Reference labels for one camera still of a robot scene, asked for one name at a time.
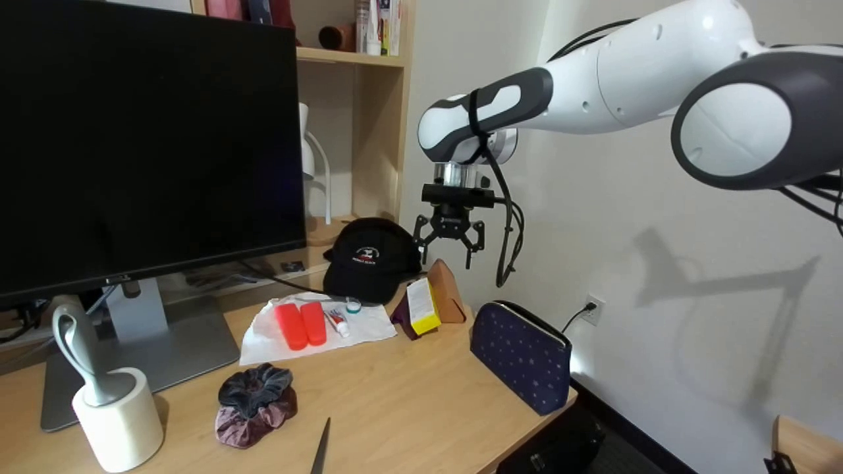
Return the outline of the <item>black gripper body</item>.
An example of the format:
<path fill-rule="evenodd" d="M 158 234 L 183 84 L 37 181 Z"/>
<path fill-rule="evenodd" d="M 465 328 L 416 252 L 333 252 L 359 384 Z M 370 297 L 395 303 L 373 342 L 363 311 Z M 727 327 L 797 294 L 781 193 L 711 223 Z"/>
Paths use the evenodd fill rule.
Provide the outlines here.
<path fill-rule="evenodd" d="M 444 186 L 469 186 L 466 172 L 453 163 L 437 163 L 436 165 L 436 181 Z M 469 209 L 466 205 L 436 205 L 436 234 L 461 239 L 469 230 Z"/>

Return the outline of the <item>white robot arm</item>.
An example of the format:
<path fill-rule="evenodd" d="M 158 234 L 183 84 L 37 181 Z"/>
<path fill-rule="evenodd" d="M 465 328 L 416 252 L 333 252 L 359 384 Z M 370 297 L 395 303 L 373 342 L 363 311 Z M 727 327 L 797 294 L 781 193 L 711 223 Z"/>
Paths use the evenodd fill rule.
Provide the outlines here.
<path fill-rule="evenodd" d="M 506 205 L 481 163 L 506 163 L 525 130 L 598 134 L 666 115 L 672 153 L 719 189 L 832 198 L 843 169 L 843 49 L 764 45 L 739 0 L 677 0 L 598 26 L 545 64 L 433 102 L 416 130 L 437 165 L 413 236 L 486 248 L 475 209 Z"/>

